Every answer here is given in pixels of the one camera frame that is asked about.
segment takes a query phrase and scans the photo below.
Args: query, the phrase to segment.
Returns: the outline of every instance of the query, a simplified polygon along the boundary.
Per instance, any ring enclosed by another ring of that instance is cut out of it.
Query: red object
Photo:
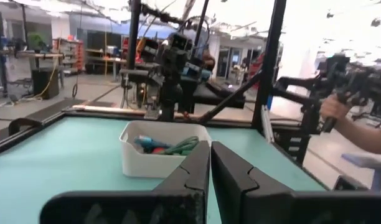
[[[163,147],[157,147],[157,148],[154,148],[153,149],[153,154],[156,154],[156,153],[159,153],[159,152],[161,152],[161,151],[164,151],[164,148]]]
[[[252,62],[250,64],[250,69],[249,69],[249,73],[248,73],[248,79],[251,79],[257,73],[257,71],[260,70],[261,66],[263,65],[264,56],[265,56],[265,54],[263,52],[263,53],[261,53],[260,56],[258,56],[258,58],[254,62]],[[259,85],[260,85],[260,82],[255,84],[253,87],[258,89]]]

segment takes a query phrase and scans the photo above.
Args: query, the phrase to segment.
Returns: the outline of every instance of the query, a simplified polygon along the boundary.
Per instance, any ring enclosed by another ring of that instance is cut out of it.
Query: human hand
[[[337,95],[330,95],[323,101],[320,114],[324,119],[330,117],[342,120],[350,109],[351,106],[339,102]]]

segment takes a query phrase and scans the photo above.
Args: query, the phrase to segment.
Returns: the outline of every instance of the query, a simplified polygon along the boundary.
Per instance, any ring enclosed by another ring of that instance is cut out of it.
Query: person
[[[204,69],[212,72],[215,67],[215,58],[210,54],[210,50],[205,48],[203,50],[202,60],[204,61]]]
[[[336,118],[334,128],[356,146],[367,152],[381,154],[381,128],[370,128],[347,119],[350,109],[351,106],[343,105],[336,95],[331,95],[323,101],[320,114],[324,119]]]

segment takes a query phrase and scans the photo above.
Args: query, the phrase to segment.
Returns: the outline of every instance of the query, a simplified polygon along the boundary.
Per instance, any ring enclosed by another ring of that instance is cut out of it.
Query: floor
[[[65,98],[72,97],[72,87],[76,82],[76,76],[65,78],[65,88],[60,90],[60,94],[51,100],[29,101],[20,103],[17,106],[0,107],[0,129],[8,126],[9,120],[27,116],[50,105],[56,104]],[[77,99],[94,100],[110,102],[120,105],[123,94],[122,88],[115,88],[118,83],[112,82],[111,76],[103,75],[79,75],[78,76],[78,94]],[[21,91],[15,87],[11,92],[19,94]],[[253,100],[255,92],[249,91],[247,99]],[[0,105],[6,102],[6,99],[0,98]],[[211,110],[214,106],[196,105],[195,113],[203,114]],[[246,103],[245,108],[225,108],[218,116],[232,119],[252,119],[253,103]],[[344,139],[339,133],[332,131],[329,134],[313,136],[309,149],[306,154],[303,166],[312,172],[318,179],[321,179],[328,187],[333,187],[337,177],[341,174],[347,174],[363,184],[370,186],[372,181],[372,171],[359,169],[352,164],[341,159],[341,154],[345,152],[360,152],[361,149],[354,146],[348,140]]]

